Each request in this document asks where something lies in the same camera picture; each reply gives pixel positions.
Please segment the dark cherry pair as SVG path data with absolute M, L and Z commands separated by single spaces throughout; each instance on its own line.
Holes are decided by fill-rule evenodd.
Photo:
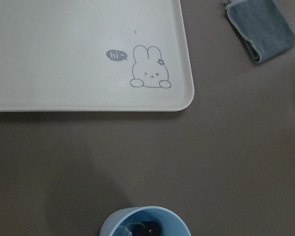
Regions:
M 129 230 L 131 227 L 133 227 L 130 231 L 132 236 L 160 236 L 162 233 L 162 229 L 157 222 L 143 221 L 126 224 L 116 233 L 116 236 L 120 236 L 125 230 Z

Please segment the light blue plastic cup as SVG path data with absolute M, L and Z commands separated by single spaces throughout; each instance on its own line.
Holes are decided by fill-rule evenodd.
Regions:
M 187 225 L 174 212 L 160 206 L 143 206 L 120 209 L 111 214 L 103 223 L 100 235 L 115 236 L 126 224 L 132 222 L 155 221 L 161 229 L 161 236 L 191 236 Z M 131 227 L 121 236 L 131 236 Z

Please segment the cream rabbit tray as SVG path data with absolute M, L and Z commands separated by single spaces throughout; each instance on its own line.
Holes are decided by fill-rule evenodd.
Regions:
M 0 0 L 0 112 L 181 111 L 178 0 Z

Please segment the grey folded cloth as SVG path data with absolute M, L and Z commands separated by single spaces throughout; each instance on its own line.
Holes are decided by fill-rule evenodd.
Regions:
M 263 63 L 295 46 L 295 33 L 273 0 L 230 0 L 227 17 L 255 63 Z

